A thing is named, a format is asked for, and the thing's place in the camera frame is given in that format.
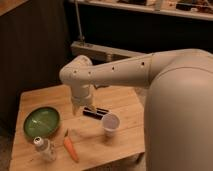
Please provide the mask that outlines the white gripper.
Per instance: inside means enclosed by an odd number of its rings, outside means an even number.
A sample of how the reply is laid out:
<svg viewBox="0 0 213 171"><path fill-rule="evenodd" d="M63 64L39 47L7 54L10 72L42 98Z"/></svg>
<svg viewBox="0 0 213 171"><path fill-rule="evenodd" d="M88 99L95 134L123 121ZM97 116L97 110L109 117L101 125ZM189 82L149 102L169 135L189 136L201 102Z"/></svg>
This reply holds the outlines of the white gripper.
<svg viewBox="0 0 213 171"><path fill-rule="evenodd" d="M79 106L88 106L91 111L96 112L96 108L92 104L93 94L89 85L72 86L71 101L74 104L72 108L74 116L78 113Z"/></svg>

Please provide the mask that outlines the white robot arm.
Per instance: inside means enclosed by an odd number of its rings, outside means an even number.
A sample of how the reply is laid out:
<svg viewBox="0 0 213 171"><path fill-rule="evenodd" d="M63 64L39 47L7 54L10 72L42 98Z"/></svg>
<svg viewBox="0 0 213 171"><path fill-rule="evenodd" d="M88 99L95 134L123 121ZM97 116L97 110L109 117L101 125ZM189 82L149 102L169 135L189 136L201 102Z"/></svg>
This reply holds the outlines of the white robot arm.
<svg viewBox="0 0 213 171"><path fill-rule="evenodd" d="M181 49L94 65L79 55L59 72L77 106L92 85L146 87L147 171L213 171L213 53Z"/></svg>

